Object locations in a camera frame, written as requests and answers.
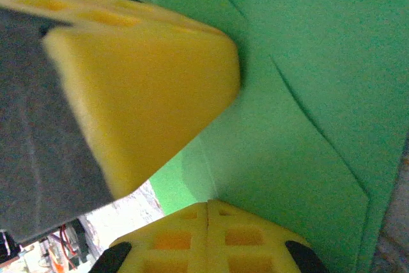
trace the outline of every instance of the black strip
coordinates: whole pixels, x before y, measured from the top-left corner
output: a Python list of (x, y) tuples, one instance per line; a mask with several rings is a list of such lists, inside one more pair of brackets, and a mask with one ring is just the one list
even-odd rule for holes
[(87, 262), (87, 255), (89, 254), (89, 249), (87, 245), (87, 240), (86, 240), (86, 232), (84, 227), (82, 227), (82, 224), (80, 220), (75, 219), (71, 223), (72, 228), (75, 230), (75, 234), (77, 235), (78, 238), (78, 253), (79, 258), (81, 259), (81, 262), (86, 263)]
[(71, 24), (39, 15), (31, 15), (6, 8), (0, 8), (0, 26), (3, 26), (8, 30), (34, 30), (38, 33), (38, 36), (42, 38), (53, 27), (71, 26)]
[(301, 273), (329, 273), (316, 253), (309, 247), (295, 241), (287, 241), (286, 247)]
[(117, 273), (128, 256), (132, 246), (122, 242), (104, 251), (88, 273)]
[(20, 251), (20, 246), (12, 236), (7, 232), (0, 231), (0, 264), (17, 257)]

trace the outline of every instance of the green background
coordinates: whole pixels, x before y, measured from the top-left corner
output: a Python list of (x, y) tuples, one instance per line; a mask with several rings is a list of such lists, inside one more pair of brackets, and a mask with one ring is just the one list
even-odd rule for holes
[(408, 0), (143, 0), (238, 45), (235, 103), (151, 178), (165, 212), (219, 198), (367, 272), (408, 127)]

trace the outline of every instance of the cable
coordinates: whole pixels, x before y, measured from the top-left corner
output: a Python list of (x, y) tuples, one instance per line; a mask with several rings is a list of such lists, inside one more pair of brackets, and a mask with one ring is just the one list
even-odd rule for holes
[(64, 242), (64, 240), (63, 240), (63, 228), (64, 227), (65, 227), (65, 225), (62, 225), (62, 227), (60, 227), (60, 229), (59, 229), (59, 238), (61, 239), (61, 247), (63, 248), (63, 253), (64, 253), (65, 258), (68, 260), (71, 267), (74, 270), (77, 270), (77, 267), (72, 263), (71, 259), (69, 259), (68, 255), (66, 254), (66, 251), (65, 251), (65, 246), (64, 246), (64, 243), (63, 243)]
[(65, 232), (66, 226), (65, 226), (65, 224), (62, 225), (62, 228), (63, 228), (63, 235), (64, 235), (64, 238), (65, 238), (65, 242), (66, 242), (66, 244), (68, 246), (68, 249), (70, 250), (71, 254), (73, 256), (75, 256), (77, 253), (73, 250), (73, 248), (72, 248), (72, 246), (70, 244), (70, 241), (68, 239), (68, 236), (66, 235), (66, 232)]

